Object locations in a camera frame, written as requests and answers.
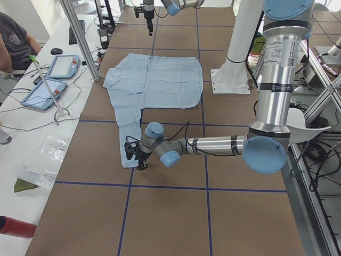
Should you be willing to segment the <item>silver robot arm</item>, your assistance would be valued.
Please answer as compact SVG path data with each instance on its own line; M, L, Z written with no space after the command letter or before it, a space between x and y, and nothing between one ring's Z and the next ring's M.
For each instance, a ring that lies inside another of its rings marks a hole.
M184 154L220 157L241 155L254 171L272 174L286 163L290 139L287 126L290 97L300 42L310 36L313 1L265 1L264 36L266 38L263 76L255 121L246 135L227 137L182 138L172 141L164 127L150 123L141 140L127 156L138 161L137 168L147 168L147 159L156 154L167 167Z
M177 15L180 10L194 7L194 8L200 8L204 0L193 0L193 1L187 1L187 0L164 0L161 1L164 8L167 11L167 14L170 16ZM140 6L134 8L135 16L136 18L139 18L139 14L142 13L144 18L146 19L147 28L149 31L149 36L152 36L153 34L153 23L152 20L155 17L155 6L154 6L154 0L143 0L142 4Z

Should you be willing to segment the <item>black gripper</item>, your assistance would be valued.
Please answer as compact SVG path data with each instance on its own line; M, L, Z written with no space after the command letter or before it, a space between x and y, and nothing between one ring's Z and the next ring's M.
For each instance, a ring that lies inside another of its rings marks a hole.
M135 160L138 160L137 170L144 171L148 168L147 159L151 156L151 153L146 153L140 149L136 151Z
M149 36L153 35L152 19L155 17L154 0L143 0L143 15L147 21Z

